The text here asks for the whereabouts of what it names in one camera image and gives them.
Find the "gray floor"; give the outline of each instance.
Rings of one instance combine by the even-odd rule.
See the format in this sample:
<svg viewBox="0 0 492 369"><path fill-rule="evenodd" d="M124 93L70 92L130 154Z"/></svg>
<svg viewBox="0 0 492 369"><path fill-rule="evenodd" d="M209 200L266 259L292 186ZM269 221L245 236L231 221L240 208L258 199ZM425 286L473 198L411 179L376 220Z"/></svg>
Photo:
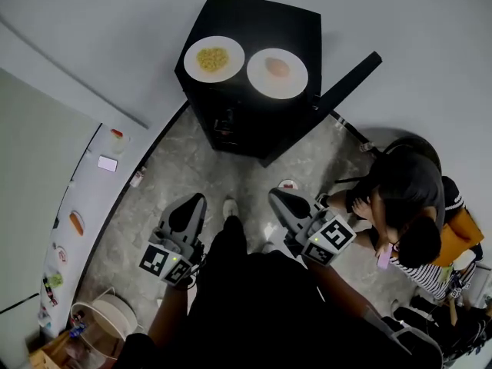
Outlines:
<svg viewBox="0 0 492 369"><path fill-rule="evenodd" d="M279 241L280 226L267 199L271 188L286 178L294 179L312 195L322 188L346 188L334 188L333 181L363 175L373 162L359 146L360 142L330 116L265 169L254 159L213 151L188 109L151 155L141 185L130 188L123 198L92 258L78 300L90 301L114 286L132 306L140 324L148 328L165 284L139 271L137 262L142 242L148 239L167 204L193 192L206 196L208 209L201 240L208 250L221 230L222 202L231 195L238 201L248 250L253 251L272 231L270 239ZM382 314L389 313L394 298L408 299L413 291L402 273L394 268L379 270L374 255L355 244L337 258L334 267ZM189 296L191 302L193 290Z"/></svg>

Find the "small food item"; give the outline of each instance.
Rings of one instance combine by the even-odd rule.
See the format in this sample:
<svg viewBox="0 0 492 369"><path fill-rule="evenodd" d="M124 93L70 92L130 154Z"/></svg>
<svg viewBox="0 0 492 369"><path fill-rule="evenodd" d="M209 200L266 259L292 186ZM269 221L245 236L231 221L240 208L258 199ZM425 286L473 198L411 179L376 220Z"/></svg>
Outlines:
<svg viewBox="0 0 492 369"><path fill-rule="evenodd" d="M229 55L224 48L203 48L197 53L197 60L202 70L214 72L226 66Z"/></svg>
<svg viewBox="0 0 492 369"><path fill-rule="evenodd" d="M267 70L276 77L285 78L291 72L287 63L279 58L266 58L264 63L267 66Z"/></svg>

